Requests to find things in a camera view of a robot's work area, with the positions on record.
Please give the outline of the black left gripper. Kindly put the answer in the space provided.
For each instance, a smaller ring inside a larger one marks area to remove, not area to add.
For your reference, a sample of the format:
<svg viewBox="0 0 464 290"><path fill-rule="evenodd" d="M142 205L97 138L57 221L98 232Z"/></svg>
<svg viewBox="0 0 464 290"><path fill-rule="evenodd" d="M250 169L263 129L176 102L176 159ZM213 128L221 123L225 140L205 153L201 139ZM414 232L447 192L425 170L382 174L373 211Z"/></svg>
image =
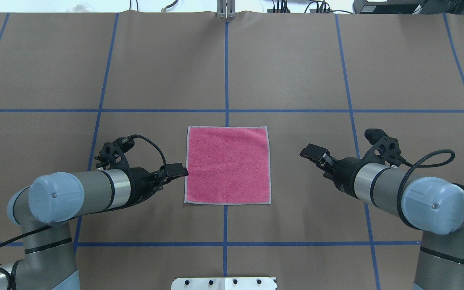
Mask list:
<svg viewBox="0 0 464 290"><path fill-rule="evenodd" d="M152 197L157 191L163 190L164 182L171 182L188 176L186 167L182 163L165 164L155 172L144 168L131 168L127 172L130 180L130 197L127 202L134 203Z"/></svg>

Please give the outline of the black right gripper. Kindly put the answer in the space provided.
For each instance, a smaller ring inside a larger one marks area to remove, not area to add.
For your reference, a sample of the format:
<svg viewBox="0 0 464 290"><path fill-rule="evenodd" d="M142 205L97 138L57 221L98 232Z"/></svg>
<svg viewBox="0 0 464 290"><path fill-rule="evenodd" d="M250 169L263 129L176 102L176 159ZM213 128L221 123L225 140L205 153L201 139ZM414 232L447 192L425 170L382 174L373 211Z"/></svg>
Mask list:
<svg viewBox="0 0 464 290"><path fill-rule="evenodd" d="M324 177L333 181L335 187L347 195L358 198L355 189L355 178L363 167L361 159L346 157L340 160L331 159L329 151L313 144L302 149L300 156L310 160L318 168L324 169Z"/></svg>

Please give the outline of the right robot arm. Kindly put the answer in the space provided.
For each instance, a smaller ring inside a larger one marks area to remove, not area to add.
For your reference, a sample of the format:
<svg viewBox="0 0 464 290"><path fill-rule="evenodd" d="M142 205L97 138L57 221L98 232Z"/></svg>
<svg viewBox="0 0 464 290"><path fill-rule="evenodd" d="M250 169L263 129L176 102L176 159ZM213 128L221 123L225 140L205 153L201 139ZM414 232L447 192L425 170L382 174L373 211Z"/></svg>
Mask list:
<svg viewBox="0 0 464 290"><path fill-rule="evenodd" d="M398 148L363 158L335 159L324 147L308 144L300 156L313 162L339 191L398 217L422 231L413 282L415 290L464 290L464 185L415 171L438 150L402 170Z"/></svg>

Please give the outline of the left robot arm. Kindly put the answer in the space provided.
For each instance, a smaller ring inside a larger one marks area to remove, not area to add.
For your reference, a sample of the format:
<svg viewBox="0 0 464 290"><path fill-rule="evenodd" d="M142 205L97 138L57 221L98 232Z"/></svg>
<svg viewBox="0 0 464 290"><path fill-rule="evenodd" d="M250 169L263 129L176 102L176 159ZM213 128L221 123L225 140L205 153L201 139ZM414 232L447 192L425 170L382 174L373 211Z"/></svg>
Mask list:
<svg viewBox="0 0 464 290"><path fill-rule="evenodd" d="M111 166L90 172L41 176L9 201L9 219L20 226L24 259L0 265L0 290L79 290L69 222L77 217L125 209L163 185L188 176L181 163L158 171Z"/></svg>

